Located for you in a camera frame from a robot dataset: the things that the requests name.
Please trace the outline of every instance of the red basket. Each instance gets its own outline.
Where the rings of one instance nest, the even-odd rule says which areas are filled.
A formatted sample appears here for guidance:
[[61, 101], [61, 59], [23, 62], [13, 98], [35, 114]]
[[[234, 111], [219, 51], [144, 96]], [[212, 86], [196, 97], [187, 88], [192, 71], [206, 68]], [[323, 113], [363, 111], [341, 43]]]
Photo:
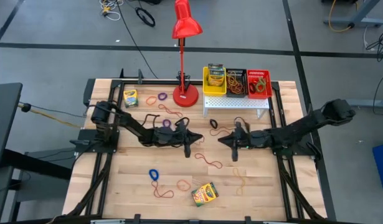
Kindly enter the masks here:
[[272, 83], [270, 81], [270, 72], [268, 70], [248, 70], [247, 79], [248, 86], [249, 83], [257, 83], [259, 78], [264, 78], [266, 80], [266, 89], [263, 92], [251, 93], [248, 91], [248, 98], [251, 99], [267, 99], [273, 95], [272, 93]]

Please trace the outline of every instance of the lamp base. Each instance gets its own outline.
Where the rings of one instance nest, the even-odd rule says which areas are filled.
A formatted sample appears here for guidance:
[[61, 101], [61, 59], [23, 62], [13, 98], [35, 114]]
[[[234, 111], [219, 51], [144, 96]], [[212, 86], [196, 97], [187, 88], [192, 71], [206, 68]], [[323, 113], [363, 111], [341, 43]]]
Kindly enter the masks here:
[[195, 86], [189, 85], [187, 91], [185, 91], [184, 94], [181, 95], [180, 89], [177, 86], [173, 90], [173, 100], [179, 106], [190, 107], [198, 101], [198, 90]]

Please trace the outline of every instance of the yellow basket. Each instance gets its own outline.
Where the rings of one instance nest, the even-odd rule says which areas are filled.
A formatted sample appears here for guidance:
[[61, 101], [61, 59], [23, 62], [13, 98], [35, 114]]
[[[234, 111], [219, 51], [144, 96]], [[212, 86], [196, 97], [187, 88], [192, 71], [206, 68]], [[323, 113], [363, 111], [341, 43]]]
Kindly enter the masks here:
[[226, 94], [227, 91], [227, 82], [226, 82], [226, 68], [224, 68], [224, 82], [222, 86], [209, 86], [207, 76], [209, 74], [208, 67], [204, 67], [202, 74], [204, 76], [202, 77], [202, 91], [204, 92], [205, 96], [223, 96]]

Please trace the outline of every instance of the orange rubber band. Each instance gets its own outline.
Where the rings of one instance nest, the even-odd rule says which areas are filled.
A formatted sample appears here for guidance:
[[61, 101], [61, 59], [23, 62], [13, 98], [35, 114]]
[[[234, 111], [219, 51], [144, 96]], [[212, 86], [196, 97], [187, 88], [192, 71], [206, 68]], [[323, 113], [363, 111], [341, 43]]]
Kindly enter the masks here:
[[214, 167], [216, 167], [216, 168], [218, 168], [218, 169], [221, 169], [221, 168], [223, 167], [223, 164], [222, 164], [221, 162], [219, 162], [219, 161], [208, 162], [208, 161], [205, 159], [205, 156], [202, 155], [201, 153], [196, 153], [196, 154], [194, 155], [194, 157], [195, 157], [196, 159], [203, 159], [203, 160], [205, 160], [205, 162], [206, 162], [207, 164], [212, 165], [212, 166], [214, 166]]
[[[158, 192], [158, 181], [152, 181], [151, 182], [151, 185], [155, 188], [155, 190], [154, 190], [154, 196], [156, 197], [156, 198], [173, 198], [174, 197], [174, 192], [173, 192], [173, 190], [168, 190], [167, 192], [165, 192], [165, 193], [163, 193], [162, 195], [161, 194], [159, 194], [159, 192]], [[165, 196], [167, 193], [170, 193], [170, 192], [172, 192], [172, 196]]]
[[172, 112], [171, 110], [169, 110], [169, 109], [168, 109], [165, 105], [163, 105], [163, 104], [158, 105], [158, 108], [159, 108], [159, 109], [165, 109], [166, 112], [167, 112], [168, 114], [176, 114], [179, 118], [182, 118], [182, 117], [183, 117], [183, 114], [182, 114], [182, 113], [180, 113], [180, 112]]
[[[180, 185], [179, 185], [180, 182], [184, 182], [184, 183], [186, 183], [189, 187], [188, 187], [187, 189], [182, 189], [182, 188], [180, 188]], [[189, 182], [187, 182], [186, 180], [183, 180], [183, 179], [179, 180], [179, 181], [176, 183], [176, 186], [177, 186], [177, 189], [179, 189], [179, 190], [181, 190], [181, 191], [188, 191], [188, 190], [190, 190], [190, 188], [191, 188], [191, 184], [190, 184]]]
[[[154, 99], [154, 102], [152, 102], [152, 103], [148, 103], [148, 101], [149, 101], [150, 99]], [[148, 106], [151, 106], [151, 105], [153, 105], [153, 104], [156, 102], [156, 99], [157, 99], [156, 96], [150, 96], [149, 98], [147, 98], [147, 100], [146, 100], [146, 104], [147, 104]]]
[[239, 177], [242, 181], [242, 184], [239, 188], [237, 188], [237, 190], [235, 191], [235, 194], [237, 195], [244, 195], [244, 186], [245, 186], [245, 180], [244, 178], [240, 175], [240, 172], [239, 172], [239, 169], [238, 168], [233, 168], [233, 174], [234, 176], [236, 177]]
[[232, 72], [227, 76], [227, 86], [229, 90], [234, 94], [242, 93], [242, 88], [244, 87], [242, 83], [239, 83], [236, 79], [235, 72]]

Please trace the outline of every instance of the black basket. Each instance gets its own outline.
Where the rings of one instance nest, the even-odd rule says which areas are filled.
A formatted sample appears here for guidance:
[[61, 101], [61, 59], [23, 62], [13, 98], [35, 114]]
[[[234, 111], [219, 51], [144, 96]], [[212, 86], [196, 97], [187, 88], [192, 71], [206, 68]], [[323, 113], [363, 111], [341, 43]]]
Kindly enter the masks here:
[[235, 94], [231, 91], [229, 83], [227, 82], [227, 93], [226, 95], [228, 97], [237, 97], [237, 98], [243, 98], [248, 95], [248, 81], [247, 81], [247, 70], [246, 69], [239, 69], [239, 68], [226, 68], [226, 81], [229, 76], [232, 76], [235, 74], [235, 78], [239, 83], [242, 84], [241, 93]]

